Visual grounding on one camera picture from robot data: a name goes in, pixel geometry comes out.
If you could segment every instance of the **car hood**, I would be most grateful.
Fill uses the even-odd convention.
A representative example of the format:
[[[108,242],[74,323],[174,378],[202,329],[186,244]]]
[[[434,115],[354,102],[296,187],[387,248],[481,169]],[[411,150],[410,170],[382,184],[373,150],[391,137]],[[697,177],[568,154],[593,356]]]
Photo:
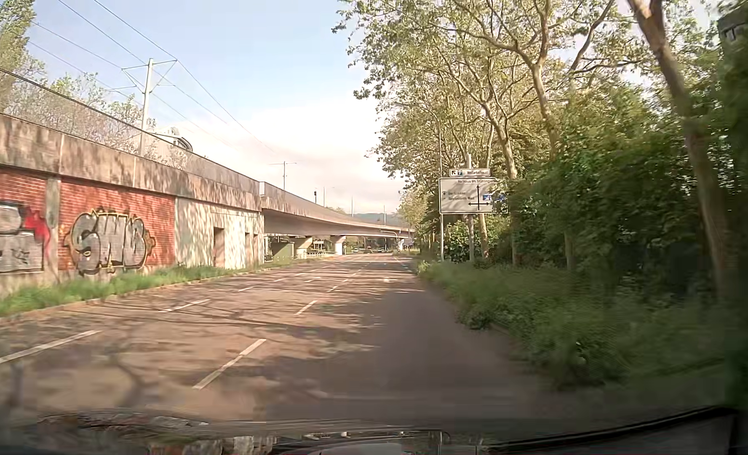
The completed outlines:
[[[601,431],[513,440],[501,436],[510,434],[513,422],[478,425],[488,431],[449,431],[445,427],[460,425],[389,425],[353,419],[207,422],[182,415],[107,409],[15,423],[5,444],[91,455],[475,455],[591,453],[602,447],[614,453],[721,454],[727,452],[735,418],[730,409],[703,408]]]

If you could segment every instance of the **arrow on sign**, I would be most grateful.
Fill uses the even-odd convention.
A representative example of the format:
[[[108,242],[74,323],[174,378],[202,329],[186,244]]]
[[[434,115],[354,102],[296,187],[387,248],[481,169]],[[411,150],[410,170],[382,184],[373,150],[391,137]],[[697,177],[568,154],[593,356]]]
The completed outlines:
[[[478,192],[478,199],[476,199],[477,202],[470,202],[470,206],[478,206],[478,211],[481,211],[481,206],[492,205],[492,202],[481,202],[481,186],[480,185],[476,185],[475,190]]]

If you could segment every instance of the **brick wall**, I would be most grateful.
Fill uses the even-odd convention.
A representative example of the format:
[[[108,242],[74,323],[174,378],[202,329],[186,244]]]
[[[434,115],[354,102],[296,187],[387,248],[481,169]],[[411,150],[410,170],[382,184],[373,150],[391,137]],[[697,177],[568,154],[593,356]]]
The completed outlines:
[[[0,201],[18,202],[45,212],[45,180],[0,169]]]
[[[60,270],[95,274],[107,257],[127,268],[174,264],[174,198],[63,181],[59,201]]]
[[[0,274],[45,270],[45,180],[0,169]]]

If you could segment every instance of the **direction sign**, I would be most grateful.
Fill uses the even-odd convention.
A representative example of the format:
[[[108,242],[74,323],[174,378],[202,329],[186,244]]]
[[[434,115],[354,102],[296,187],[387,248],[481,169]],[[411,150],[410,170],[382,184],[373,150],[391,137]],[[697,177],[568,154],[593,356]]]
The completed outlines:
[[[489,169],[450,169],[450,177],[489,177]]]
[[[443,214],[490,213],[494,211],[494,177],[439,179],[439,212]]]

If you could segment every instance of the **gray graffiti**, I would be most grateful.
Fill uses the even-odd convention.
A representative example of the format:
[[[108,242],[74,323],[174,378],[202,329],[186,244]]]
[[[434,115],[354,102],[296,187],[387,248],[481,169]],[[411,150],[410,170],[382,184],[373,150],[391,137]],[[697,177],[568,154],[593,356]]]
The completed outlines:
[[[101,269],[113,273],[116,267],[143,267],[155,239],[142,219],[100,210],[79,215],[65,246],[81,274],[96,274]]]
[[[49,234],[38,212],[0,201],[0,273],[42,270]]]

